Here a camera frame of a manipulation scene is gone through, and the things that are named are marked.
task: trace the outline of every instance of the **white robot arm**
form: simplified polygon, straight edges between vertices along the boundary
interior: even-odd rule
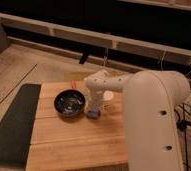
[[[188,80],[173,71],[141,71],[109,77],[99,71],[85,79],[90,107],[99,108],[103,92],[122,92],[125,139],[131,171],[183,171],[174,107],[190,92]]]

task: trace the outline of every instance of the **wooden table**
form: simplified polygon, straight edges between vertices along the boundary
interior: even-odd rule
[[[87,99],[83,82],[77,89]],[[84,114],[62,119],[53,106],[56,95],[70,89],[69,82],[42,84],[33,128],[27,171],[88,170],[127,168],[127,153],[122,124],[121,94],[102,110],[98,120]]]

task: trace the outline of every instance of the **black mat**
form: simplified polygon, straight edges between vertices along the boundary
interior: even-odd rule
[[[24,166],[41,86],[24,84],[0,122],[0,162]]]

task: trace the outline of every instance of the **small blue block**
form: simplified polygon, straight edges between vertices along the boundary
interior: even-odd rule
[[[97,108],[92,108],[87,113],[87,117],[90,119],[98,119],[100,115],[101,115],[101,112]]]

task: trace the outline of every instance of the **black bowl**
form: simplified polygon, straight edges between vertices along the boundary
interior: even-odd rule
[[[84,95],[77,90],[65,90],[54,100],[54,107],[62,117],[73,117],[84,111]]]

